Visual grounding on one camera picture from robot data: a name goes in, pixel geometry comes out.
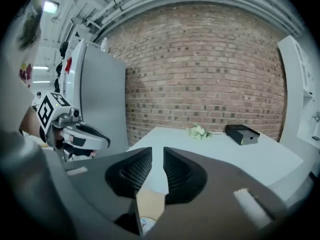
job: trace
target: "refrigerator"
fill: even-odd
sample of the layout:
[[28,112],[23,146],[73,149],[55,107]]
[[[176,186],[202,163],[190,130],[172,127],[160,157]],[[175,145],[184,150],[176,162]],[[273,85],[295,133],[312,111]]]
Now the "refrigerator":
[[107,148],[106,143],[96,156],[127,151],[125,63],[102,52],[99,45],[84,40],[74,48],[70,57],[69,71],[65,71],[67,63],[62,68],[60,93],[80,110],[83,122],[111,140],[110,147]]

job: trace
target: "ceiling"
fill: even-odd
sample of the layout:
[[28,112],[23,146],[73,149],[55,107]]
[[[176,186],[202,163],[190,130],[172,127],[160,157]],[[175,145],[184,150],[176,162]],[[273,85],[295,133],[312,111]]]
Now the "ceiling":
[[101,43],[113,28],[144,11],[179,2],[211,2],[236,6],[250,11],[275,27],[299,36],[304,22],[288,0],[51,0],[59,3],[55,14],[43,12],[41,41],[35,66],[49,70],[34,70],[34,81],[54,82],[56,67],[61,62],[59,47],[66,41],[75,22],[90,33],[90,41]]

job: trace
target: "gray refrigerator side panel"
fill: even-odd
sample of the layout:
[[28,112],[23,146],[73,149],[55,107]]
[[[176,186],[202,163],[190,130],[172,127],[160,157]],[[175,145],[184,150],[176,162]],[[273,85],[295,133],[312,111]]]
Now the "gray refrigerator side panel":
[[81,112],[83,121],[111,140],[97,152],[97,157],[128,150],[126,104],[126,65],[119,59],[88,45],[81,77]]

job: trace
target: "brick wall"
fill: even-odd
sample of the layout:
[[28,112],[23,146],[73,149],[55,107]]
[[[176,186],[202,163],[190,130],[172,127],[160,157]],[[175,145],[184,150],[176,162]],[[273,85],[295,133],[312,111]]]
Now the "brick wall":
[[155,126],[210,131],[244,124],[279,140],[286,103],[277,42],[285,35],[249,12],[170,5],[109,34],[124,60],[130,145]]

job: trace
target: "fluorescent light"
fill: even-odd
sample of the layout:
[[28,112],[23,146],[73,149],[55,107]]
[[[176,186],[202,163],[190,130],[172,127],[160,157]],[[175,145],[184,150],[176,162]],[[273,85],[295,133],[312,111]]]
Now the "fluorescent light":
[[47,13],[55,14],[58,9],[58,4],[51,2],[51,1],[45,1],[43,10]]
[[34,66],[33,69],[34,70],[48,70],[49,67],[48,66]]
[[34,84],[48,84],[50,81],[33,81]]

